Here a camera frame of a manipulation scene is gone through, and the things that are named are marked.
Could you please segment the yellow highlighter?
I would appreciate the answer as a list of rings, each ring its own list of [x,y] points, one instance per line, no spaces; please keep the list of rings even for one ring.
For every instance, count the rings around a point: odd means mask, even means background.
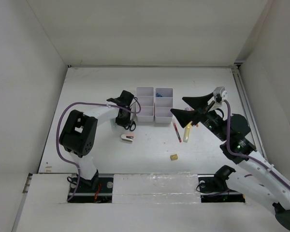
[[[184,136],[183,136],[183,142],[184,143],[187,143],[188,140],[189,140],[190,128],[191,128],[191,123],[188,123],[185,126],[185,131],[184,131]]]

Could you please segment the black handled scissors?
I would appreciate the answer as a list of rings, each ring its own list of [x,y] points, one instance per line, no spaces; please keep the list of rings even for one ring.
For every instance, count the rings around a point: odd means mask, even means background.
[[[128,131],[134,131],[136,129],[135,121],[131,121],[129,124],[125,125],[124,129]]]

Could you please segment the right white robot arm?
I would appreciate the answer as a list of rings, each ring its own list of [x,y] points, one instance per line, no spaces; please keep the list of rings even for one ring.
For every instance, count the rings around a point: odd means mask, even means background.
[[[240,175],[234,168],[224,165],[214,174],[214,185],[219,190],[240,192],[272,213],[278,223],[290,231],[290,180],[270,164],[246,138],[250,127],[246,118],[232,114],[230,103],[214,93],[202,97],[183,97],[190,111],[170,111],[181,127],[203,124],[223,144],[225,157],[253,176]]]

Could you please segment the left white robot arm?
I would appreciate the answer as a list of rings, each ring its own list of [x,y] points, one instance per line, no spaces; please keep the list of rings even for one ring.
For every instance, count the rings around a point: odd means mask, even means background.
[[[136,129],[133,117],[140,112],[132,110],[139,105],[137,97],[128,91],[122,91],[117,98],[109,98],[106,103],[75,102],[68,106],[59,118],[56,131],[56,149],[59,157],[77,168],[76,178],[69,182],[80,191],[95,191],[99,187],[99,171],[94,166],[91,152],[97,127],[111,122],[128,131]],[[60,154],[59,146],[72,155],[67,160]]]

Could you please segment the left white organizer box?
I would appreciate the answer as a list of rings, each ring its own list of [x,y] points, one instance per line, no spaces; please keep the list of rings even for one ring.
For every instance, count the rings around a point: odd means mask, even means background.
[[[149,123],[154,120],[154,88],[153,87],[137,87],[136,97],[141,106],[137,105],[137,120],[140,123]]]

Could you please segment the white organizer box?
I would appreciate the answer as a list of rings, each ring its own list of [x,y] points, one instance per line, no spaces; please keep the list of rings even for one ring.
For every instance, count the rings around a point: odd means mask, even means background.
[[[155,88],[155,93],[158,92],[163,97],[155,96],[155,122],[157,124],[170,124],[173,114],[170,109],[173,108],[173,89],[170,87]]]
[[[137,105],[137,120],[140,123],[149,123],[154,120],[154,88],[153,87],[137,87],[136,97],[141,106]]]

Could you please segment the right white organizer box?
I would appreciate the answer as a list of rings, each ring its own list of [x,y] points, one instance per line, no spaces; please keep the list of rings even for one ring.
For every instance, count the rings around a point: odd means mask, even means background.
[[[170,124],[173,114],[170,109],[173,108],[173,89],[170,87],[155,88],[155,93],[158,92],[163,97],[155,96],[155,122],[157,124]]]

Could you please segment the red pen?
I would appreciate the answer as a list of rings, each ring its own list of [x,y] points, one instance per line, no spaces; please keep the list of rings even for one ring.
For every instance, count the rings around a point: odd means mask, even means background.
[[[174,130],[175,130],[176,136],[177,136],[179,142],[181,143],[182,139],[180,137],[179,130],[178,130],[178,127],[177,127],[177,124],[176,124],[176,121],[174,118],[172,119],[172,124],[173,124]]]

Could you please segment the pink white mini stapler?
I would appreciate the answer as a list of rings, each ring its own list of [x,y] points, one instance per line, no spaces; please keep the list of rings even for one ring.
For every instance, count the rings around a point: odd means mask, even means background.
[[[134,139],[134,133],[124,133],[121,135],[121,140],[124,142],[132,143]]]

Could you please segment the small tan eraser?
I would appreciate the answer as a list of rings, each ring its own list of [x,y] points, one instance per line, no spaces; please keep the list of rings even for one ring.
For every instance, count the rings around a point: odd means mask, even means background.
[[[170,155],[170,159],[173,160],[178,160],[178,155],[174,154],[174,155]]]

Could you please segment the aluminium side rail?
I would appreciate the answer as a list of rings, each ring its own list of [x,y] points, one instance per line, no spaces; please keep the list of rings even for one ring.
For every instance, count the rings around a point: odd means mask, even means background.
[[[250,137],[253,141],[253,144],[256,146],[257,150],[261,153],[261,155],[266,160],[268,160],[268,158],[266,156],[266,152],[265,152],[264,147],[263,147],[261,136],[260,136],[257,124],[256,124],[256,120],[254,118],[252,108],[250,106],[250,102],[248,100],[248,95],[247,95],[245,87],[244,87],[244,82],[243,82],[243,79],[242,79],[241,74],[240,74],[239,68],[241,67],[241,65],[242,65],[242,63],[234,63],[231,66],[233,78],[234,78],[234,81],[235,81],[235,84],[236,84],[236,87],[238,90],[238,94],[239,94],[240,101],[241,101],[241,104],[242,104],[242,107],[244,110],[245,117],[246,117],[246,119],[248,121],[248,125],[251,129],[251,132],[250,132],[251,136]]]

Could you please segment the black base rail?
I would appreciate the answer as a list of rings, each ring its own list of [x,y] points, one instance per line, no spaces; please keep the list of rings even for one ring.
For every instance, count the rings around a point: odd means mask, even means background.
[[[69,203],[199,204],[245,203],[243,194],[233,190],[212,192],[206,188],[212,175],[182,174],[101,174],[98,186],[77,187],[68,177]]]

